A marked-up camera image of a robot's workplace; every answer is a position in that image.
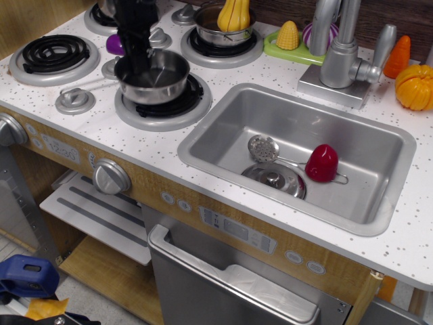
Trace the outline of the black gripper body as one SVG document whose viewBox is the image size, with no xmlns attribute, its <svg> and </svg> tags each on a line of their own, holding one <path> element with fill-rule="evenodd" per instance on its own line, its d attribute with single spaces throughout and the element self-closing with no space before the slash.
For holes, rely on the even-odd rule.
<svg viewBox="0 0 433 325">
<path fill-rule="evenodd" d="M 113 3 L 113 18 L 120 37 L 147 39 L 150 36 L 150 28 L 158 22 L 156 1 L 119 0 Z"/>
</svg>

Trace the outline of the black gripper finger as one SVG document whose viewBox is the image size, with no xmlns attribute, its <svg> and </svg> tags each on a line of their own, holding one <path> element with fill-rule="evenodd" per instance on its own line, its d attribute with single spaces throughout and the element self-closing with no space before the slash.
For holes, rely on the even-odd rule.
<svg viewBox="0 0 433 325">
<path fill-rule="evenodd" d="M 141 74 L 150 68 L 150 42 L 146 37 L 135 37 L 133 44 L 133 71 L 135 74 Z"/>
<path fill-rule="evenodd" d="M 119 30 L 118 36 L 120 37 L 120 42 L 124 50 L 124 56 L 127 59 L 129 66 L 133 72 L 136 72 L 135 62 L 134 62 L 134 45 L 132 43 L 132 36 L 125 30 Z"/>
</svg>

